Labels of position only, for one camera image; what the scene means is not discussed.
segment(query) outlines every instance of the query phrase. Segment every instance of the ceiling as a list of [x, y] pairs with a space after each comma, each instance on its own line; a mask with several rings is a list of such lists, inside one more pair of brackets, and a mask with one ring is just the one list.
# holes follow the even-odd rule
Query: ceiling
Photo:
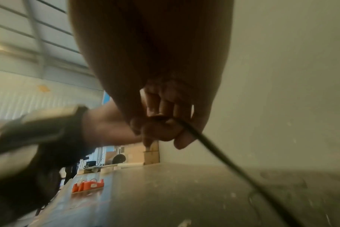
[[87, 67], [72, 35], [66, 0], [0, 0], [0, 45]]

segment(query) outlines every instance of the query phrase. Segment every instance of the ceiling panel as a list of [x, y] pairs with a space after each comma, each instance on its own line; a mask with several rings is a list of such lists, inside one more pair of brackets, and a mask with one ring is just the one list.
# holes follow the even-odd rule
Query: ceiling panel
[[26, 14], [22, 0], [0, 0], [0, 5], [13, 9], [14, 11]]
[[43, 24], [38, 24], [38, 29], [43, 40], [79, 51], [73, 36], [57, 31]]
[[6, 29], [0, 28], [0, 42], [16, 46], [19, 48], [24, 48], [39, 52], [36, 41], [34, 38], [30, 38], [18, 33], [8, 31]]
[[72, 63], [87, 66], [83, 56], [80, 53], [75, 53], [48, 43], [45, 43], [45, 47], [50, 56], [60, 58]]
[[32, 28], [28, 18], [19, 16], [0, 8], [0, 25], [32, 35]]
[[55, 26], [67, 32], [71, 32], [70, 23], [65, 13], [53, 9], [37, 0], [31, 0], [34, 16], [37, 20]]
[[67, 12], [68, 0], [43, 0], [43, 1]]

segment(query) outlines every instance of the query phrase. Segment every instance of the red tool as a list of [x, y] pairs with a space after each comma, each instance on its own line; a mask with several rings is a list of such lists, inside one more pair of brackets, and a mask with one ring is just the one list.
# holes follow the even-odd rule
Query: red tool
[[87, 191], [97, 188], [104, 187], [104, 179], [101, 179], [100, 182], [96, 182], [96, 179], [92, 179], [90, 181], [83, 181], [80, 184], [76, 183], [73, 185], [72, 193]]

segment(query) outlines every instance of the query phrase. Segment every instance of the table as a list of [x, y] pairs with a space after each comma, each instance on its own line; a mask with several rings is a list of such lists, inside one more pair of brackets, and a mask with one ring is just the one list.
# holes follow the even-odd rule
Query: table
[[[308, 227], [340, 227], [340, 173], [247, 170]], [[71, 194], [81, 178], [105, 186]], [[30, 227], [282, 227], [223, 166], [155, 164], [77, 175]]]

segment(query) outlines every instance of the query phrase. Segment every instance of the black cable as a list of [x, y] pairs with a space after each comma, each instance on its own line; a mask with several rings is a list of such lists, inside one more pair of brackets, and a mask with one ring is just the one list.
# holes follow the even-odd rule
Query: black cable
[[[166, 120], [167, 117], [156, 116], [153, 117], [158, 120]], [[224, 153], [217, 148], [207, 137], [199, 133], [194, 129], [189, 123], [179, 119], [173, 118], [177, 123], [183, 126], [187, 131], [189, 131], [198, 141], [200, 141], [213, 155], [220, 159], [230, 170], [235, 171], [239, 176], [245, 179], [254, 189], [258, 191], [272, 206], [272, 208], [277, 212], [277, 214], [282, 218], [282, 220], [287, 223], [290, 227], [305, 227], [297, 218], [290, 213], [275, 197], [268, 193], [261, 185], [256, 183], [250, 176], [248, 176], [240, 167], [233, 163]]]

